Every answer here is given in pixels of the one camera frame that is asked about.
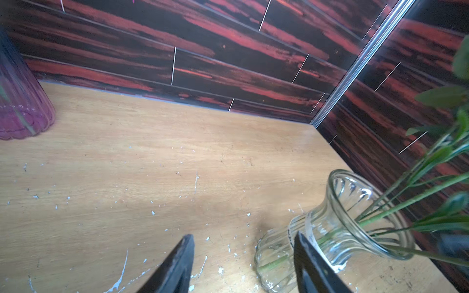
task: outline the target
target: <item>green plant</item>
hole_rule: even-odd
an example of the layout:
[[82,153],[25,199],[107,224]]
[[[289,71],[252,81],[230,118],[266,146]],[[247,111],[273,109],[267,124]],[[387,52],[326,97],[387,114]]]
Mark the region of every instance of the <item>green plant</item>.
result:
[[[469,36],[463,39],[460,49],[454,56],[453,74],[462,80],[469,80]],[[454,123],[449,126],[429,125],[408,129],[407,135],[425,132],[434,137],[439,137],[439,139],[426,152],[423,158],[417,161],[374,204],[356,218],[356,221],[362,227],[406,208],[453,184],[469,184],[469,172],[459,175],[439,176],[429,180],[425,179],[428,173],[439,164],[449,162],[455,157],[469,152],[469,90],[460,85],[446,86],[423,92],[417,95],[415,99],[424,105],[434,108],[451,109],[454,114]],[[391,205],[395,199],[406,191],[422,187],[426,188],[422,193],[395,206]],[[449,197],[436,212],[412,223],[407,228],[369,234],[372,237],[378,237],[403,230],[418,232],[469,231],[469,216],[461,214],[468,205],[469,193],[467,191],[457,192]],[[389,245],[387,247],[396,251],[405,251],[457,265],[469,266],[469,262],[429,252]]]

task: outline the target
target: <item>ribbed glass vase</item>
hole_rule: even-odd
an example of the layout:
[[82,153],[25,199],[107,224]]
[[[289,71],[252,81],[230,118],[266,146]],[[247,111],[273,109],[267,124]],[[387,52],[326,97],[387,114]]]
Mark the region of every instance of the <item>ribbed glass vase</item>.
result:
[[319,206],[293,218],[285,228],[269,230],[258,243],[254,262],[262,287],[270,293],[287,293],[296,286],[293,241],[298,231],[323,254],[336,272],[343,270],[348,259],[357,252],[399,260],[411,258],[411,254],[397,253],[380,245],[414,248],[414,238],[409,231],[390,233],[381,238],[368,235],[406,227],[400,213],[365,227],[360,227],[354,220],[381,195],[378,189],[357,174],[345,170],[332,171],[325,199]]

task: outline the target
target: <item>glass vase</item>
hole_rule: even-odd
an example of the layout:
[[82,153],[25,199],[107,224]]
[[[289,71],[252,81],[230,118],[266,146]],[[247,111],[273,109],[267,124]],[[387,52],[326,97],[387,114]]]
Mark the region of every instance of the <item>glass vase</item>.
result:
[[0,139],[37,135],[54,120],[51,101],[0,28]]
[[308,238],[335,272],[343,270],[347,260],[357,252],[410,259],[412,254],[395,252],[380,245],[414,248],[414,238],[408,230],[380,238],[369,236],[407,227],[399,212],[364,227],[354,220],[381,195],[377,188],[357,174],[332,171],[327,180],[325,199],[319,206],[293,218],[286,228],[269,230],[259,241],[254,262],[262,287],[270,293],[287,293],[296,287],[293,245],[298,231]]

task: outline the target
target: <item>wooden table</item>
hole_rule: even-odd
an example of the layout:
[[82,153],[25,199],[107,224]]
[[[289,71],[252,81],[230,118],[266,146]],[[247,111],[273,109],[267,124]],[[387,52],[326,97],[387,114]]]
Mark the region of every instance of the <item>wooden table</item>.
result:
[[[318,205],[329,172],[348,168],[310,125],[43,87],[55,124],[0,141],[0,292],[100,293],[121,277],[135,292],[188,233],[193,292],[262,291],[259,238]],[[362,254],[341,277],[360,293],[455,291],[421,257]]]

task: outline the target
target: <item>dark wood paneling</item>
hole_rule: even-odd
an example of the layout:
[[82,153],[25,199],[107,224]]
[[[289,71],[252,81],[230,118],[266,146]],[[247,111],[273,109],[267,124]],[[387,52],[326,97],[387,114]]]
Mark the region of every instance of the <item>dark wood paneling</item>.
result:
[[352,83],[339,103],[385,141],[395,154],[417,138],[406,136],[406,131],[421,124],[360,81]]
[[370,27],[370,29],[366,32],[366,36],[363,38],[363,41],[365,41],[366,43],[368,43],[368,41],[373,37],[373,35],[375,34],[375,32],[379,29],[379,27],[381,26],[381,24],[383,23],[383,21],[386,19],[386,17],[388,16],[388,14],[391,12],[391,10],[394,8],[395,4],[396,4],[397,1],[389,1],[385,7],[383,8],[383,10],[381,11],[381,13],[379,14],[379,16],[375,19],[373,25]]
[[319,99],[319,101],[314,105],[313,110],[311,111],[311,116],[314,118],[321,110],[322,106],[324,106],[324,103],[329,99],[329,94],[324,93],[324,95]]
[[469,1],[467,0],[416,1],[405,17],[443,29],[469,34]]
[[452,73],[453,56],[464,35],[424,23],[402,19],[383,43],[385,56],[430,73],[446,81],[460,83]]
[[63,4],[67,13],[290,82],[306,58],[191,0],[63,0]]
[[231,112],[253,114],[268,118],[277,118],[302,123],[310,123],[313,116],[300,111],[234,99]]
[[376,90],[399,62],[384,57],[378,50],[357,76],[357,80]]
[[[334,130],[337,132],[331,146],[354,172],[368,179],[379,189],[385,190],[391,186],[409,168],[409,164],[402,160],[401,156],[390,150],[380,137],[342,105],[337,104],[321,124],[324,123],[322,128],[318,128],[321,133],[331,137]],[[399,199],[407,200],[422,191],[423,189],[413,188]],[[444,193],[429,196],[419,204],[409,206],[408,213],[411,218],[419,219],[433,212],[446,198]]]
[[174,85],[310,113],[322,92],[176,51]]
[[400,64],[376,92],[422,124],[443,123],[450,125],[453,118],[448,111],[425,106],[414,99],[419,93],[444,85],[444,83],[431,76],[416,72]]
[[379,0],[305,1],[324,11],[360,38],[365,36],[387,4],[386,1]]
[[347,71],[328,62],[308,56],[295,83],[315,90],[331,93]]
[[337,135],[331,146],[354,172],[381,190],[391,186],[407,169],[395,152],[340,104],[327,115],[318,131],[326,139]]
[[233,99],[196,90],[188,90],[162,83],[152,83],[130,77],[113,75],[70,64],[25,57],[35,77],[39,80],[78,85],[99,90],[138,95],[197,105],[227,111]]
[[272,0],[262,32],[347,70],[364,42],[302,0]]
[[269,0],[195,0],[215,11],[259,29]]
[[1,23],[23,53],[170,83],[174,48],[23,1],[2,1]]

